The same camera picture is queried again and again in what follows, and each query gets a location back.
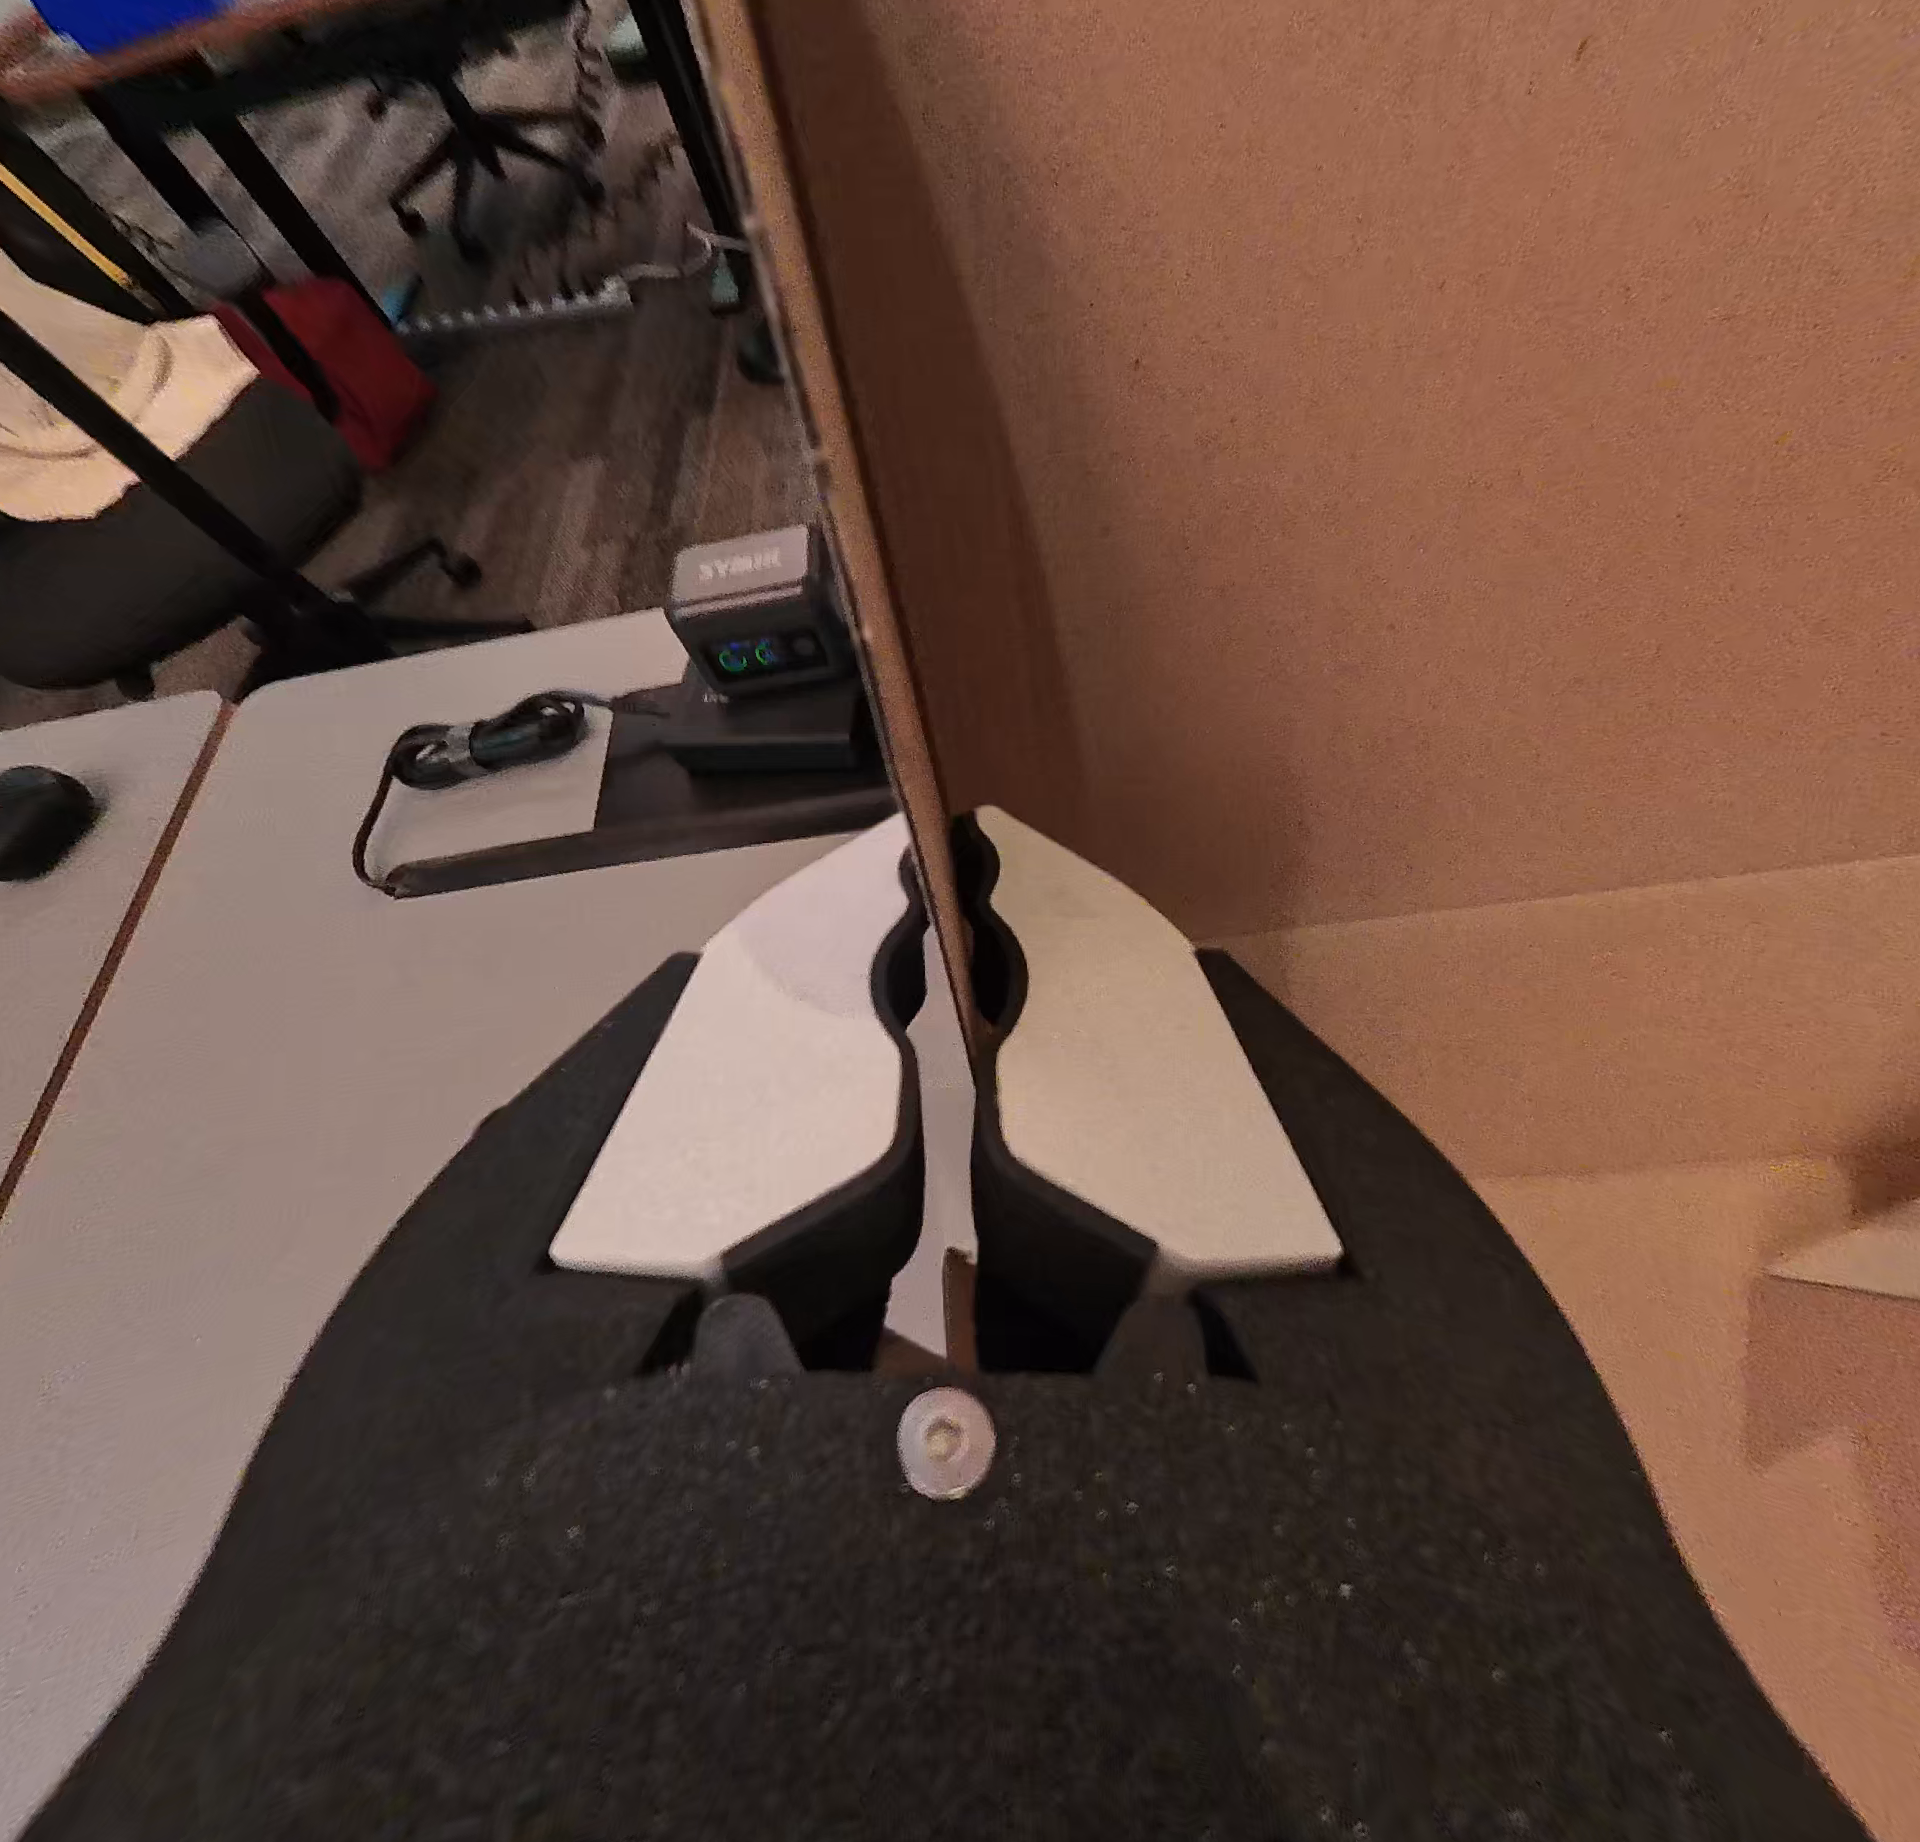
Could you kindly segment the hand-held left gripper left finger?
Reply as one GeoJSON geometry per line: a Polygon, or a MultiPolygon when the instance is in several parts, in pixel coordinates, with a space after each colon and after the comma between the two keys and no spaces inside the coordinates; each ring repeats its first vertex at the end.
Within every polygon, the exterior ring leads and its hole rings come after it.
{"type": "Polygon", "coordinates": [[[704,946],[550,1268],[754,1298],[806,1369],[871,1373],[924,1230],[921,1004],[924,898],[892,814],[704,946]]]}

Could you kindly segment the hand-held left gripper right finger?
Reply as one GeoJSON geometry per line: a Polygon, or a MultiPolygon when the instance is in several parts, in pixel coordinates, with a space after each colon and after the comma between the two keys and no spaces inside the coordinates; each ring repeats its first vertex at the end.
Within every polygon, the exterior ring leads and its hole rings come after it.
{"type": "Polygon", "coordinates": [[[1322,1281],[1332,1225],[1193,942],[1001,807],[971,814],[974,1342],[1092,1373],[1144,1303],[1322,1281]]]}

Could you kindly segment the cardboard box with lid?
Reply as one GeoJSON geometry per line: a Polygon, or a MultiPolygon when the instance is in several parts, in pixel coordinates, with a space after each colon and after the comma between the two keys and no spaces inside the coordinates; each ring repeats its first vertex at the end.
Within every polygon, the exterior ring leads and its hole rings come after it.
{"type": "Polygon", "coordinates": [[[1915,1838],[1915,0],[689,0],[924,768],[1207,950],[1354,1274],[1299,1838],[1915,1838]]]}

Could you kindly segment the black adapter block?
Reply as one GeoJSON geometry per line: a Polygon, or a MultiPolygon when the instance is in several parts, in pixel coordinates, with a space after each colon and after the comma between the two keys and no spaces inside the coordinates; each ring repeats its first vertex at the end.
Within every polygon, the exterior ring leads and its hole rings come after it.
{"type": "Polygon", "coordinates": [[[691,776],[865,776],[883,766],[868,699],[851,680],[733,700],[684,682],[659,744],[691,776]]]}

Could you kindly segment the grey charger with green lights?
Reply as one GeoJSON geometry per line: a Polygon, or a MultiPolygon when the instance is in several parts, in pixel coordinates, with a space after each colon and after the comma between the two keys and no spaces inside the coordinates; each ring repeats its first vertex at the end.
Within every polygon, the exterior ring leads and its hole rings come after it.
{"type": "Polygon", "coordinates": [[[851,676],[851,642],[811,525],[684,549],[663,616],[720,703],[792,695],[851,676]]]}

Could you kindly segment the black computer mouse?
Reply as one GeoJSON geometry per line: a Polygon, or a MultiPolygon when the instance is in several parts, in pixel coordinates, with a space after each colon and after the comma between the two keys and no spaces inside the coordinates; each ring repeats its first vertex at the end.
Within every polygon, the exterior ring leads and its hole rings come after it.
{"type": "Polygon", "coordinates": [[[100,799],[73,774],[43,764],[4,768],[2,885],[27,885],[58,871],[100,814],[100,799]]]}

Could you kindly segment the dark beanbag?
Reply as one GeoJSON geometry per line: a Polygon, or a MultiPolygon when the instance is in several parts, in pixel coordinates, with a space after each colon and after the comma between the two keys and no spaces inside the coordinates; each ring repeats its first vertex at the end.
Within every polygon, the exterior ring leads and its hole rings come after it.
{"type": "MultiPolygon", "coordinates": [[[[258,381],[179,459],[283,566],[362,508],[363,470],[306,400],[258,381]]],[[[266,586],[134,483],[84,519],[2,521],[2,679],[73,692],[156,670],[252,614],[266,586]]]]}

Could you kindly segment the white power strip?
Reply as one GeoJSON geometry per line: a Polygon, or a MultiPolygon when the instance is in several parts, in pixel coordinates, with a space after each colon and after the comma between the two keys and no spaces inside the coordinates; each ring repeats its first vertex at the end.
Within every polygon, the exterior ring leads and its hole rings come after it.
{"type": "Polygon", "coordinates": [[[476,342],[609,321],[627,315],[633,303],[633,286],[614,275],[591,289],[514,297],[476,308],[407,312],[394,321],[394,335],[407,345],[476,342]]]}

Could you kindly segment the red bag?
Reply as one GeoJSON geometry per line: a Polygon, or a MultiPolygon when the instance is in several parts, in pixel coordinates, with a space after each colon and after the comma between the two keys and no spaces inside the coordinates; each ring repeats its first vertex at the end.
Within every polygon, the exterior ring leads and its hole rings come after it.
{"type": "Polygon", "coordinates": [[[209,308],[252,367],[308,403],[371,477],[423,439],[437,384],[344,280],[310,277],[249,289],[209,308]]]}

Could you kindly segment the black office chair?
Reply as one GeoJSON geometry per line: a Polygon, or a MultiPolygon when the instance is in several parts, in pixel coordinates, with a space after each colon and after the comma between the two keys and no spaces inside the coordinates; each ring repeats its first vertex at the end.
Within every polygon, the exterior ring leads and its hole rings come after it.
{"type": "Polygon", "coordinates": [[[596,56],[574,51],[571,92],[562,107],[476,107],[462,82],[465,69],[474,60],[512,55],[509,30],[474,30],[464,17],[443,8],[399,17],[373,56],[368,118],[383,118],[407,92],[432,97],[443,116],[435,144],[394,183],[387,208],[409,240],[423,240],[428,223],[420,194],[445,176],[443,232],[460,261],[474,268],[492,261],[472,224],[478,180],[504,180],[512,159],[562,176],[588,214],[609,206],[597,171],[608,134],[596,56]]]}

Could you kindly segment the black metal rack frame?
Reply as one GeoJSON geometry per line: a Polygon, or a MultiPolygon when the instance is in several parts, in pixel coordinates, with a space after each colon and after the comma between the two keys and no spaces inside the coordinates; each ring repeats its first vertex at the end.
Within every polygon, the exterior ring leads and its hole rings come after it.
{"type": "MultiPolygon", "coordinates": [[[[4,217],[4,521],[92,519],[129,487],[148,487],[263,588],[249,614],[222,628],[252,636],[245,690],[534,630],[524,616],[383,610],[382,601],[421,572],[453,588],[482,582],[476,558],[437,537],[413,540],[342,586],[316,582],[316,558],[365,504],[363,469],[355,515],[308,564],[279,562],[179,464],[241,391],[270,381],[211,311],[159,308],[161,280],[148,259],[12,116],[4,116],[4,201],[21,208],[4,217]]],[[[161,665],[105,684],[132,703],[148,700],[161,665]]]]}

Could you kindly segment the wooden desk with black frame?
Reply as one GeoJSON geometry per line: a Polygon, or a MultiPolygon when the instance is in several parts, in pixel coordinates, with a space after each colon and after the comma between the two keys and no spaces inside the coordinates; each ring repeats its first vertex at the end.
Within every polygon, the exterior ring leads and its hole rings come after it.
{"type": "MultiPolygon", "coordinates": [[[[145,185],[188,226],[200,223],[201,185],[166,149],[172,128],[203,139],[245,198],[298,256],[302,270],[338,280],[375,308],[368,286],[348,267],[310,208],[296,197],[244,127],[252,108],[289,103],[316,87],[292,79],[314,65],[328,69],[324,87],[371,79],[382,62],[363,53],[351,60],[318,56],[310,32],[350,17],[365,17],[407,0],[230,0],[216,14],[103,55],[50,56],[42,20],[4,29],[4,103],[12,108],[79,101],[132,160],[145,185]]],[[[751,328],[736,351],[739,371],[763,388],[788,373],[745,240],[729,169],[707,99],[704,69],[684,0],[624,0],[635,23],[651,81],[668,110],[684,162],[705,212],[702,236],[739,265],[731,278],[751,328]]]]}

